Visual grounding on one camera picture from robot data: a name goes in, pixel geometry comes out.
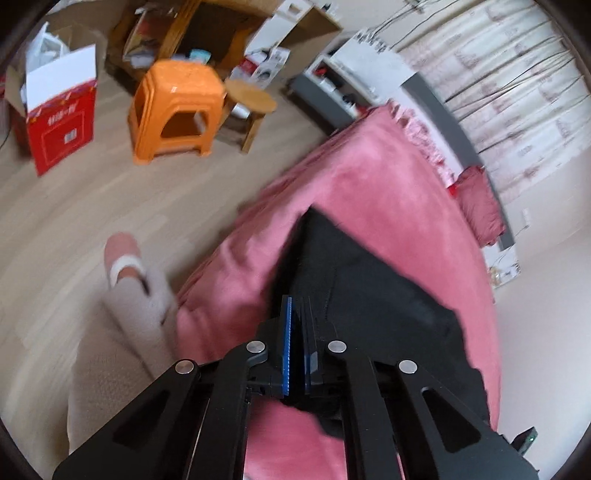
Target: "pink slipper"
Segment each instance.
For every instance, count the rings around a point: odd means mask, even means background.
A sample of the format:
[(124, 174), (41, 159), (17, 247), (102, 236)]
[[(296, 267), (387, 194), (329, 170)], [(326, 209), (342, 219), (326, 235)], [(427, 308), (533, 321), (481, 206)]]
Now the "pink slipper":
[(132, 267), (145, 276), (142, 255), (138, 243), (131, 233), (119, 232), (111, 235), (105, 245), (105, 270), (111, 288), (124, 268)]

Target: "red pillow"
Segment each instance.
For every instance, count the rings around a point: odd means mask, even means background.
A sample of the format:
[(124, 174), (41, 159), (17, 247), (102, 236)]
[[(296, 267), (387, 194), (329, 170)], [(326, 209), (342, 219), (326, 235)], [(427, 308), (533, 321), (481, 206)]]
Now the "red pillow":
[(494, 245), (505, 232), (501, 207), (483, 167), (464, 170), (450, 187), (480, 247)]

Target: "curtain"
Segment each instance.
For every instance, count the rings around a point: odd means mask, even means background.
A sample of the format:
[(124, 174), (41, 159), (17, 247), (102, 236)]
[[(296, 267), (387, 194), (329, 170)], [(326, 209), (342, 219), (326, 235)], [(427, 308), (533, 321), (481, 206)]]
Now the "curtain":
[(474, 143), (504, 202), (591, 146), (591, 97), (532, 0), (486, 0), (400, 54)]

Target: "red box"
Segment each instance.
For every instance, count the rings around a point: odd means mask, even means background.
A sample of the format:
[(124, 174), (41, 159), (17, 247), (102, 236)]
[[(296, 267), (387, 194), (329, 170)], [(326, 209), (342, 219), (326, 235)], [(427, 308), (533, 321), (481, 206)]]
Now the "red box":
[(94, 80), (27, 115), (29, 148), (39, 176), (93, 139), (95, 99)]
[(6, 98), (18, 114), (13, 124), (26, 125), (24, 140), (39, 176), (93, 139), (96, 79), (106, 53), (102, 34), (82, 25), (51, 33), (69, 53), (26, 74), (10, 66), (6, 76)]

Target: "pink bed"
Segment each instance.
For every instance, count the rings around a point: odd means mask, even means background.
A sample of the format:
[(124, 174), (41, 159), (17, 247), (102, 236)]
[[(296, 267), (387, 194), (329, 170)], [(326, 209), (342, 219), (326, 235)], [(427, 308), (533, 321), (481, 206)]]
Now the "pink bed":
[[(456, 312), (496, 428), (501, 370), (488, 273), (459, 208), (409, 135), (404, 116), (378, 108), (266, 187), (181, 289), (181, 355), (210, 362), (253, 337), (290, 231), (314, 205)], [(245, 475), (345, 479), (343, 443), (324, 435), (309, 414), (259, 402), (249, 425)]]

